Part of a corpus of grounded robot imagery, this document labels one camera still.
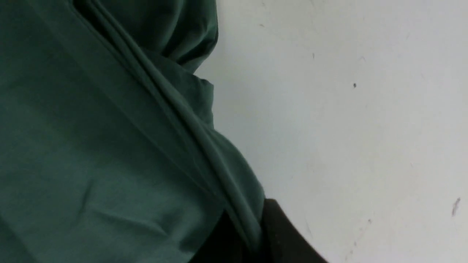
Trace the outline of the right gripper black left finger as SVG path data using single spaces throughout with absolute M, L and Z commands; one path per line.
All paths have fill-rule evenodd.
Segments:
M 227 213 L 194 254 L 190 263 L 251 263 L 250 253 Z

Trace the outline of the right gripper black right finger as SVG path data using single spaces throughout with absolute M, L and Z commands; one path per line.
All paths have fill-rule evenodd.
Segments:
M 325 263 L 274 199 L 264 201 L 262 227 L 270 263 Z

